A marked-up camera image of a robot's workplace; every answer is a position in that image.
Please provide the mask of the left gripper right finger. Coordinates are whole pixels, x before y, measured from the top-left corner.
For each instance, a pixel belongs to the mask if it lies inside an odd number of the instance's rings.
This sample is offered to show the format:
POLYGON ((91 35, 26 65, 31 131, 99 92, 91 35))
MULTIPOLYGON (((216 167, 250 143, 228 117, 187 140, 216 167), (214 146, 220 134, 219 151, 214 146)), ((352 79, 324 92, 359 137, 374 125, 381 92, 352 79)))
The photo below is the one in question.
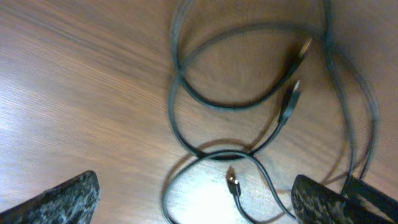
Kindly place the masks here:
POLYGON ((346 179, 338 194, 298 175, 292 204, 299 223, 397 223, 397 201, 356 178, 346 179))

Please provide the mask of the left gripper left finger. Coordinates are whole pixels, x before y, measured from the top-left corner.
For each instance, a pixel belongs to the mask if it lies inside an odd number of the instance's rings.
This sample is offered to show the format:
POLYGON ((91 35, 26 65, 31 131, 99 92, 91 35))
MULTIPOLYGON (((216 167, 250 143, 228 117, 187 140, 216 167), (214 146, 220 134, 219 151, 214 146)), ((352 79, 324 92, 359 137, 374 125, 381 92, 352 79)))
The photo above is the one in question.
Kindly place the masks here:
POLYGON ((97 175, 87 170, 1 212, 1 223, 90 223, 100 200, 97 175))

